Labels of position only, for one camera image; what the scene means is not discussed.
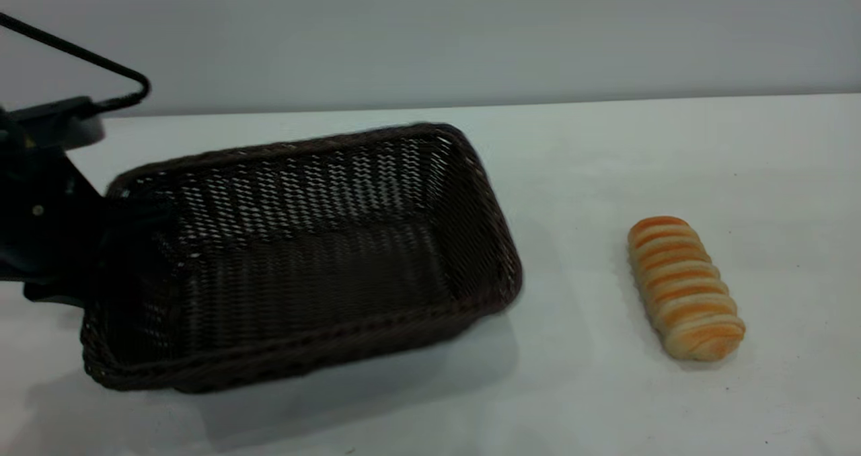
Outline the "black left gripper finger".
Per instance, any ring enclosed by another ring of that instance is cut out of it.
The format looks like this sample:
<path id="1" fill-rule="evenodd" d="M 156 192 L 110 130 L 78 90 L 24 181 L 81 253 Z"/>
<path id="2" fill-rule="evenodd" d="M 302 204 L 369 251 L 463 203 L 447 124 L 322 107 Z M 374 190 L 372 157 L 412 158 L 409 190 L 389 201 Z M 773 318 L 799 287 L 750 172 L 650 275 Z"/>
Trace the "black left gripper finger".
<path id="1" fill-rule="evenodd" d="M 176 209 L 163 198 L 106 198 L 106 241 L 137 239 L 172 225 Z"/>

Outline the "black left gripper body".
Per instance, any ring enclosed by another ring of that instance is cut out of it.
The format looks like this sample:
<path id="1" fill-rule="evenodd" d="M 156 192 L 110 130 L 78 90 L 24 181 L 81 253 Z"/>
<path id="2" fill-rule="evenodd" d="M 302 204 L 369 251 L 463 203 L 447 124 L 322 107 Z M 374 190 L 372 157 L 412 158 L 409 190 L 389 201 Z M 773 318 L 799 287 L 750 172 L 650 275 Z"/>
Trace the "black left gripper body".
<path id="1" fill-rule="evenodd" d="M 2 152 L 3 281 L 35 303 L 89 305 L 104 243 L 104 198 L 58 147 Z"/>

